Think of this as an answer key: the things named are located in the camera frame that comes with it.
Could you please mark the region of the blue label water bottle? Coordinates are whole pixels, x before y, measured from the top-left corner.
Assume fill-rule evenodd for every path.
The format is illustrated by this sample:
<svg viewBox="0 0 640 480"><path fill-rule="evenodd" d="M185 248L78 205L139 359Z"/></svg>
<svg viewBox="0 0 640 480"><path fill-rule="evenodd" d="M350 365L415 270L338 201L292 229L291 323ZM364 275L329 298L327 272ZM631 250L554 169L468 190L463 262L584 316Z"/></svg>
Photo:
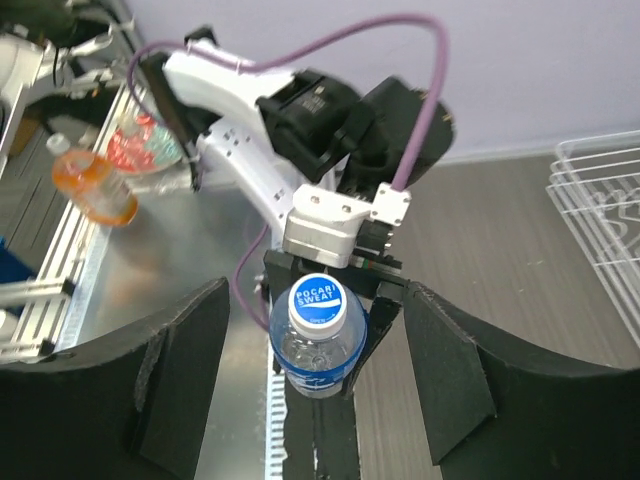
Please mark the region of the blue label water bottle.
<svg viewBox="0 0 640 480"><path fill-rule="evenodd" d="M347 297L346 318L336 335L326 340L309 340L289 320L282 349L274 350L271 343L286 378L295 390L309 398L323 399L340 393L364 348L368 314L358 297L343 287Z"/></svg>

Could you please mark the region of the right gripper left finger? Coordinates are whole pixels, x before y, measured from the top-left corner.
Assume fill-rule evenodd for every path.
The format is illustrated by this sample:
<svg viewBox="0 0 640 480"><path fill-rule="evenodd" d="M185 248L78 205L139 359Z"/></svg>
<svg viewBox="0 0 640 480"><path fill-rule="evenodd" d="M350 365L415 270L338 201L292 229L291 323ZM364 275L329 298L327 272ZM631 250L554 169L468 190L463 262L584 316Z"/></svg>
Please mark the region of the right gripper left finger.
<svg viewBox="0 0 640 480"><path fill-rule="evenodd" d="M226 279L1 369L5 479L191 479L230 319Z"/></svg>

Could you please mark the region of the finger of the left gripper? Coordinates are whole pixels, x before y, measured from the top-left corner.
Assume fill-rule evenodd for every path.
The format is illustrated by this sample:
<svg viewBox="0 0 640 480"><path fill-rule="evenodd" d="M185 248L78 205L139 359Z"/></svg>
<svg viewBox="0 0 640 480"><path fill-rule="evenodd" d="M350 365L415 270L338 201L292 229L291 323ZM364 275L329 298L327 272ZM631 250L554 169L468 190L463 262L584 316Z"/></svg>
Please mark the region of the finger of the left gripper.
<svg viewBox="0 0 640 480"><path fill-rule="evenodd" d="M277 250L267 250L264 257L271 309L269 333L274 350L281 350L289 331L288 295L300 278L299 258Z"/></svg>

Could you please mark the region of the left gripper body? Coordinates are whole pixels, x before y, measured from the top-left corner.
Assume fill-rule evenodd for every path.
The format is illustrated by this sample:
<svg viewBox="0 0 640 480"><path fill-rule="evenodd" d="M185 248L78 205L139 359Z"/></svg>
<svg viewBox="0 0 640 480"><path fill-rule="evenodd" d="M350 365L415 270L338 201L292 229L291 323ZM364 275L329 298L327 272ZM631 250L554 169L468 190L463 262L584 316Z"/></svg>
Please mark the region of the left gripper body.
<svg viewBox="0 0 640 480"><path fill-rule="evenodd" d="M373 302L376 297L385 297L402 305L408 281L401 277L402 262L388 253L392 237L391 226L366 220L345 267L326 266L294 255L299 258L300 278L310 273L327 273L364 299ZM271 302L266 269L265 279L261 281L261 296Z"/></svg>

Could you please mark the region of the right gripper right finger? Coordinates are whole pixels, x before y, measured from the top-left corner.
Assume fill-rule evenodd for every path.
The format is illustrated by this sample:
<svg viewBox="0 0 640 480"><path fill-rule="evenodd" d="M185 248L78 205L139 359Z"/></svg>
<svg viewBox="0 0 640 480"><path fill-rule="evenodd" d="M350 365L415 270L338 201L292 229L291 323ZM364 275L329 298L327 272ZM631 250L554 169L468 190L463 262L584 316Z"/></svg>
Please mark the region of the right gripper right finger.
<svg viewBox="0 0 640 480"><path fill-rule="evenodd" d="M446 479L635 479L639 372L525 341L411 283L404 318Z"/></svg>

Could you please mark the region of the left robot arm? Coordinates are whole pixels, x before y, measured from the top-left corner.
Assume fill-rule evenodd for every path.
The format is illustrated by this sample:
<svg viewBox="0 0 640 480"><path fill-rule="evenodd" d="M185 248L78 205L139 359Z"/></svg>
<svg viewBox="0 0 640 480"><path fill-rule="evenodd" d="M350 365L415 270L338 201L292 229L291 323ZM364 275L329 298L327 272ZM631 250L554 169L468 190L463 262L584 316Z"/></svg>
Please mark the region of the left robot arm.
<svg viewBox="0 0 640 480"><path fill-rule="evenodd" d="M350 35L417 25L436 40L426 90L389 77L367 94L291 63ZM223 51L212 33L138 50L159 113L205 164L220 162L272 230L274 252L307 273L273 281L269 337L292 386L310 398L348 392L385 333L362 305L400 264L390 237L409 186L449 149L440 96L449 63L445 28L424 15L390 15L342 28L279 59L254 63Z"/></svg>

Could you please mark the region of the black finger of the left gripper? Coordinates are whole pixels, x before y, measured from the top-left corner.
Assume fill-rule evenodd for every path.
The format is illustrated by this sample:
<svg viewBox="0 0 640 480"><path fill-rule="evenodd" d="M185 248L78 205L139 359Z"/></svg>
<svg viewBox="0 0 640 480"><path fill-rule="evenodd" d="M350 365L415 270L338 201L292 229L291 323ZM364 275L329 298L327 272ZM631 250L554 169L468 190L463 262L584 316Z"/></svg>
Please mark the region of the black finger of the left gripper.
<svg viewBox="0 0 640 480"><path fill-rule="evenodd" d="M343 382L341 395L349 398L353 395L354 387L364 365L375 349L390 331L391 326L401 310L401 303L385 297L376 297L368 311L368 330L364 348L356 361L352 371Z"/></svg>

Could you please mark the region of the white blue bottle cap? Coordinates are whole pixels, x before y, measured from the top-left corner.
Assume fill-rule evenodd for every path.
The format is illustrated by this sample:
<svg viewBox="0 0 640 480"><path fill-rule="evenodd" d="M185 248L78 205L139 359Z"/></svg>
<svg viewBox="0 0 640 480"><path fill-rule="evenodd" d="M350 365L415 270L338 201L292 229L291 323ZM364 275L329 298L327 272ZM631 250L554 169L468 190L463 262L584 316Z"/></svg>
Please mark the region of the white blue bottle cap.
<svg viewBox="0 0 640 480"><path fill-rule="evenodd" d="M308 274L291 287L287 306L290 323L299 334L309 340L326 340L345 322L346 291L327 274Z"/></svg>

